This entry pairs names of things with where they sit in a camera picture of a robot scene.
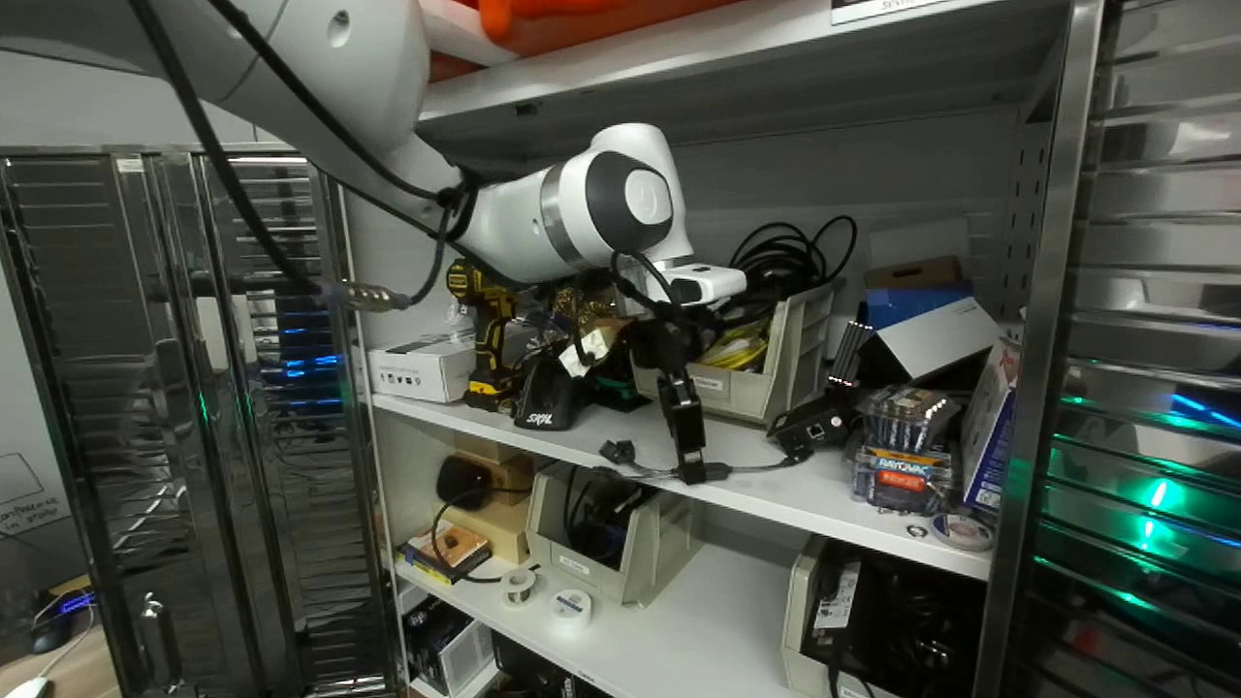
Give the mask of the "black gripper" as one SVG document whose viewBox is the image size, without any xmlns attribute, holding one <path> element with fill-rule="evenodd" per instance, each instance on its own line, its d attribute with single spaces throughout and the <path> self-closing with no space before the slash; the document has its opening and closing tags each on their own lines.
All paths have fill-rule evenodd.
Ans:
<svg viewBox="0 0 1241 698">
<path fill-rule="evenodd" d="M 694 319 L 641 319 L 628 327 L 628 352 L 659 375 L 659 406 L 673 442 L 680 476 L 706 482 L 706 428 L 694 381 L 685 368 L 706 352 L 708 331 Z"/>
</svg>

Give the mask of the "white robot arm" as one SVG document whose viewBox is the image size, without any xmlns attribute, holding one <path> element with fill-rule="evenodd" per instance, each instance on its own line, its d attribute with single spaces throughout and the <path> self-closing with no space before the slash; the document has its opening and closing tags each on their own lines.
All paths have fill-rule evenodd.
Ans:
<svg viewBox="0 0 1241 698">
<path fill-rule="evenodd" d="M 507 284 L 614 272 L 642 301 L 706 305 L 743 281 L 703 264 L 670 142 L 614 124 L 584 151 L 483 181 L 417 137 L 417 0 L 0 0 L 0 34 L 167 83 L 203 142 L 225 110 Z"/>
</svg>

